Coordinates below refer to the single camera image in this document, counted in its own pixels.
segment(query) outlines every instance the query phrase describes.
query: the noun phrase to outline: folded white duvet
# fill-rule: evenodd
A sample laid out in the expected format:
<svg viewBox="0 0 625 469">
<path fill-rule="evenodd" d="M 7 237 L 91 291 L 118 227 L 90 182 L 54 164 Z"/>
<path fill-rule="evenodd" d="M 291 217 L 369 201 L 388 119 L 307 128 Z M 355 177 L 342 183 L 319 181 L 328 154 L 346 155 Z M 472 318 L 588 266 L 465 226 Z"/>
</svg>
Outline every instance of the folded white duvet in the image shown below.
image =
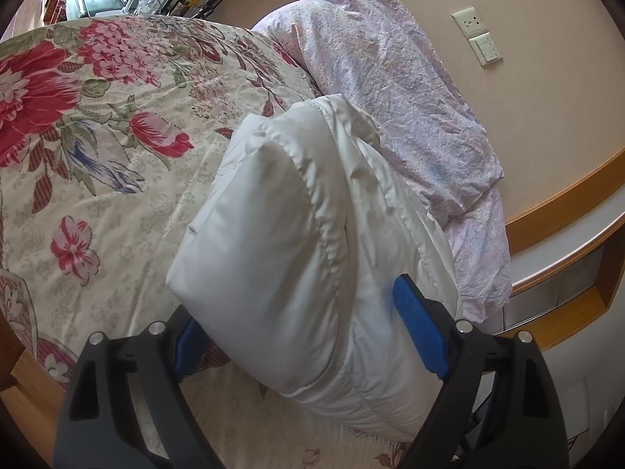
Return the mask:
<svg viewBox="0 0 625 469">
<path fill-rule="evenodd" d="M 167 281 L 261 383 L 354 428 L 410 440 L 439 381 L 393 307 L 408 273 L 459 315 L 449 244 L 341 95 L 248 116 Z"/>
</svg>

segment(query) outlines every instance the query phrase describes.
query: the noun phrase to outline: wooden shelf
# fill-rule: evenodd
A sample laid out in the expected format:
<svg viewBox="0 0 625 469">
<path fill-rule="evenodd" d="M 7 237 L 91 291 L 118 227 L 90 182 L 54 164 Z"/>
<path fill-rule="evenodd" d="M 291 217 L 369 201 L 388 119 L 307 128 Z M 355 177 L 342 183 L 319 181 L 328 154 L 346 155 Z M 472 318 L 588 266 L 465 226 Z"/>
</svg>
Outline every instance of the wooden shelf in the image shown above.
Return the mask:
<svg viewBox="0 0 625 469">
<path fill-rule="evenodd" d="M 623 226 L 625 226 L 625 215 L 621 216 L 613 224 L 605 228 L 603 232 L 599 233 L 594 239 L 590 240 L 586 245 L 584 245 L 583 247 L 580 247 L 577 251 L 570 254 L 567 258 L 563 259 L 562 261 L 559 261 L 558 263 L 554 264 L 548 269 L 545 269 L 543 272 L 535 276 L 532 276 L 531 278 L 523 282 L 515 284 L 514 287 L 512 287 L 511 296 L 516 296 L 517 294 L 521 294 L 522 292 L 527 291 L 537 286 L 538 284 L 540 284 L 541 282 L 544 282 L 545 280 L 551 278 L 552 276 L 557 275 L 558 273 L 565 270 L 569 266 L 577 263 L 577 261 L 586 257 L 588 254 L 593 252 L 593 250 L 597 249 L 604 243 L 605 243 L 605 248 L 612 249 L 610 251 L 610 255 L 612 257 L 619 259 L 618 255 L 620 254 L 619 254 L 618 248 L 620 248 L 621 245 L 618 245 L 616 248 L 614 247 L 613 235 L 617 233 L 618 231 L 622 230 Z M 623 241 L 622 247 L 625 251 L 625 241 Z M 614 288 L 614 284 L 610 284 L 608 287 Z"/>
<path fill-rule="evenodd" d="M 554 235 L 596 208 L 625 184 L 625 148 L 606 163 L 505 225 L 510 255 Z"/>
<path fill-rule="evenodd" d="M 522 329 L 529 331 L 541 350 L 563 342 L 596 321 L 607 307 L 596 286 L 557 307 L 534 321 L 504 332 L 502 337 L 513 337 Z"/>
</svg>

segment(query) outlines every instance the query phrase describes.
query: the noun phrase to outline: wall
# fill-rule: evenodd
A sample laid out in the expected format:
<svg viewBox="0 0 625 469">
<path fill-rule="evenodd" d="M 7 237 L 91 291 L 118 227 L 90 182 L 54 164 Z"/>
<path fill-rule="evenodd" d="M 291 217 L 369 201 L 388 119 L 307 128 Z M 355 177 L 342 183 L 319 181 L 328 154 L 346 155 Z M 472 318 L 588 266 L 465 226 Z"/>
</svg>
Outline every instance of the wall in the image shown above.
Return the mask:
<svg viewBox="0 0 625 469">
<path fill-rule="evenodd" d="M 617 290 L 610 310 L 573 337 L 543 353 L 559 393 L 584 378 L 588 392 L 590 447 L 625 396 L 625 286 Z"/>
<path fill-rule="evenodd" d="M 215 21 L 250 27 L 293 0 L 224 0 Z M 402 0 L 480 118 L 504 166 L 506 217 L 625 146 L 625 40 L 599 0 Z M 482 69 L 450 14 L 473 5 L 504 55 Z"/>
<path fill-rule="evenodd" d="M 0 42 L 25 34 L 35 28 L 41 28 L 43 26 L 42 11 L 43 0 L 24 0 L 4 34 L 2 34 Z"/>
</svg>

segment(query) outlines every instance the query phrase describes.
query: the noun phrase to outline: light switch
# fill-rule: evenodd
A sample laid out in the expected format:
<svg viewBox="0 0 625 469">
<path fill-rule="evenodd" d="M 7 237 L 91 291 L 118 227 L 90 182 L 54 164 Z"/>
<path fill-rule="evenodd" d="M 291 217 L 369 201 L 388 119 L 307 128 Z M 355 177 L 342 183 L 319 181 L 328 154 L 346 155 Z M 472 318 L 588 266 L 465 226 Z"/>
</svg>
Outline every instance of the light switch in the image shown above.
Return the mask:
<svg viewBox="0 0 625 469">
<path fill-rule="evenodd" d="M 482 67 L 502 59 L 490 32 L 475 37 L 474 39 L 469 39 L 469 43 Z"/>
</svg>

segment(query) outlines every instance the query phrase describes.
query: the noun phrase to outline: beige wall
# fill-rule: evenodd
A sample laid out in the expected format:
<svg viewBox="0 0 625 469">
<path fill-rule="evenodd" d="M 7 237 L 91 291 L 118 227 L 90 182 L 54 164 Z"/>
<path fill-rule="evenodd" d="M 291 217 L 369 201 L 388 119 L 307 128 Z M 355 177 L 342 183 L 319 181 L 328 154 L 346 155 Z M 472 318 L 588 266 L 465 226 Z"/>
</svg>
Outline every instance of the beige wall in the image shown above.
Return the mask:
<svg viewBox="0 0 625 469">
<path fill-rule="evenodd" d="M 0 42 L 43 26 L 43 0 L 24 0 L 2 34 Z"/>
<path fill-rule="evenodd" d="M 293 0 L 224 0 L 250 27 Z M 402 0 L 480 118 L 504 166 L 509 219 L 625 146 L 625 41 L 599 0 Z M 473 5 L 504 61 L 481 68 L 450 17 Z"/>
</svg>

